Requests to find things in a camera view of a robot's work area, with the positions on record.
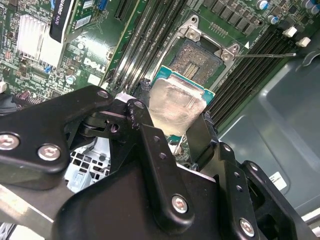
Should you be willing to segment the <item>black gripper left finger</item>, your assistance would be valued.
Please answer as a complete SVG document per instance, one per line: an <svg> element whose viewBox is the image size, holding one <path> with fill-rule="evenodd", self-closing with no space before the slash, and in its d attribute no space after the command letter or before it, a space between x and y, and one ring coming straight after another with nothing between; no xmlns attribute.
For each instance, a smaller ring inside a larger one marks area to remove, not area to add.
<svg viewBox="0 0 320 240"><path fill-rule="evenodd" d="M112 173L81 191L79 199L105 193L137 161L155 222L166 232L186 231L194 222L194 207L163 131L154 126L141 101L123 103L97 86L1 117L1 183L32 190L56 187L70 164L71 151L91 140L80 132L80 125L94 114L118 126L116 133L106 132L117 142L118 153L111 160Z"/></svg>

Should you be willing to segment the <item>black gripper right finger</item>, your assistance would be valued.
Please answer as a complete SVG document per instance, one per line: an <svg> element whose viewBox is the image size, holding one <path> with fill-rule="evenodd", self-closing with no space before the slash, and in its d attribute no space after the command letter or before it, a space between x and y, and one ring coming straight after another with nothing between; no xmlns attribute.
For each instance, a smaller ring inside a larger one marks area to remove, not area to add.
<svg viewBox="0 0 320 240"><path fill-rule="evenodd" d="M191 161L217 183L219 228L228 240L315 240L316 235L257 163L239 163L208 112L186 132Z"/></svg>

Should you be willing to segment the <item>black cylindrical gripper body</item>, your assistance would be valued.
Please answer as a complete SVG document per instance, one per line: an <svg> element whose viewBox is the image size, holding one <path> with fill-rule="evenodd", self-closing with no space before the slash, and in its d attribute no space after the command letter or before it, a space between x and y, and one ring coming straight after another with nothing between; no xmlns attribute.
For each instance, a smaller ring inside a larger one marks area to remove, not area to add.
<svg viewBox="0 0 320 240"><path fill-rule="evenodd" d="M193 225L169 235L154 220L141 167L133 162L67 200L56 215L53 240L220 240L213 179L179 167L195 209Z"/></svg>

